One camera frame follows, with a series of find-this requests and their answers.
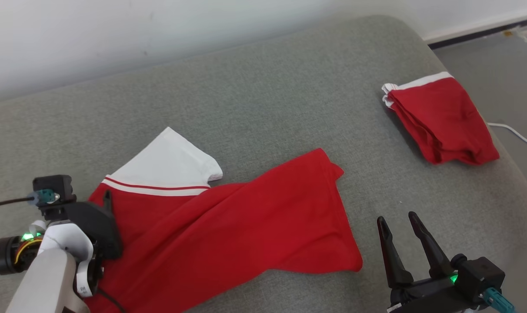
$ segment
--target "yellow wire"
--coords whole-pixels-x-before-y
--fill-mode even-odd
[[[25,243],[19,250],[18,250],[18,253],[17,253],[17,257],[14,259],[14,264],[17,264],[18,263],[18,259],[20,257],[20,254],[22,253],[22,251],[25,249],[25,248],[28,248],[29,245],[33,244],[33,243],[36,243],[36,242],[41,242],[41,239],[34,239],[34,240],[31,240],[27,243]]]

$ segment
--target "white wall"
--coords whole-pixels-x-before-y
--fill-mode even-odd
[[[0,100],[377,13],[432,42],[527,18],[527,0],[0,1]]]

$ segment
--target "red stripe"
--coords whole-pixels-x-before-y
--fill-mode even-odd
[[[113,180],[112,178],[109,178],[109,177],[105,177],[105,179],[109,180],[109,181],[111,181],[113,183],[122,185],[122,186],[134,187],[134,188],[145,188],[145,189],[148,189],[148,190],[200,190],[200,189],[208,190],[210,188],[208,186],[188,186],[188,187],[175,187],[175,188],[141,186],[141,185],[130,185],[130,184],[117,182],[116,180]]]

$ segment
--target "red cloth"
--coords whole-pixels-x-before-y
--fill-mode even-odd
[[[180,312],[269,269],[303,273],[359,271],[362,258],[335,181],[343,170],[321,149],[250,183],[198,196],[112,191],[123,257],[105,261],[99,286],[128,313]],[[100,295],[93,313],[118,312]]]
[[[453,77],[394,89],[387,99],[429,162],[481,165],[500,157],[484,120]]]

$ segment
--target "green light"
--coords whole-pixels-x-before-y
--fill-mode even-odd
[[[457,273],[453,273],[453,275],[451,277],[449,277],[451,279],[451,281],[453,282],[453,285],[455,284],[455,281],[457,280],[457,277],[459,277],[459,275]]]
[[[25,233],[22,235],[22,240],[29,240],[31,238],[33,238],[33,235],[30,233]]]

